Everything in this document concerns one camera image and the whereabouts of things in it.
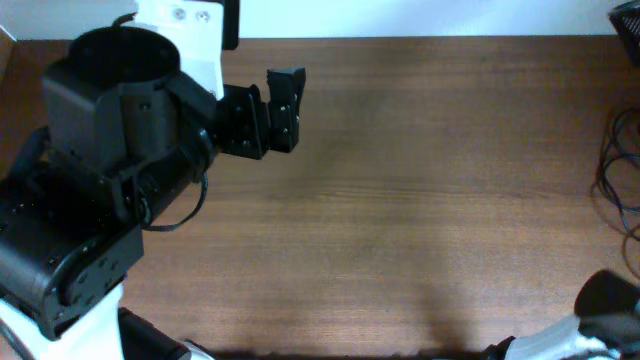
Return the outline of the black usb cable long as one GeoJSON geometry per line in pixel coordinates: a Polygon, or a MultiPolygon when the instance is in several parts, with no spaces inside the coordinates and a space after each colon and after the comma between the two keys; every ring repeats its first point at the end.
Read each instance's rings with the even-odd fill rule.
{"type": "Polygon", "coordinates": [[[639,241],[639,108],[609,119],[599,147],[592,189],[611,205],[620,231],[639,241]]]}

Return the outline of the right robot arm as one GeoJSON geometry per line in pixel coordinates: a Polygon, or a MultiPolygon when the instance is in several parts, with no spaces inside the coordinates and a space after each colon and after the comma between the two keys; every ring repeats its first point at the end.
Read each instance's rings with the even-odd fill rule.
{"type": "MultiPolygon", "coordinates": [[[[639,166],[639,152],[623,145],[623,122],[637,115],[637,106],[618,113],[607,127],[593,187],[618,211],[627,240],[639,240],[639,227],[627,216],[638,215],[626,205],[607,177],[610,167],[625,162],[639,166]]],[[[508,337],[474,354],[474,359],[637,359],[639,357],[639,287],[611,270],[600,270],[581,288],[573,313],[526,337],[508,337]]]]}

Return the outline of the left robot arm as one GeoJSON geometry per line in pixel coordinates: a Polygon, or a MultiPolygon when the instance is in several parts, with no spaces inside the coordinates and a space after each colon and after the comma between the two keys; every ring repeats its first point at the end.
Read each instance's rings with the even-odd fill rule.
{"type": "Polygon", "coordinates": [[[21,359],[204,359],[121,306],[143,236],[219,154],[260,159],[299,140],[306,72],[205,90],[155,32],[87,32],[42,83],[49,122],[1,182],[1,334],[21,359]]]}

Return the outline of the black usb cable short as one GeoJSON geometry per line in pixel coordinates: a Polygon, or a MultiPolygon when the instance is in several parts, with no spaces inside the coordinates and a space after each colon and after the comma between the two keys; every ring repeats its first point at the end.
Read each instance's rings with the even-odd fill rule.
{"type": "Polygon", "coordinates": [[[624,238],[621,247],[622,259],[631,275],[639,280],[639,241],[630,236],[624,238]]]}

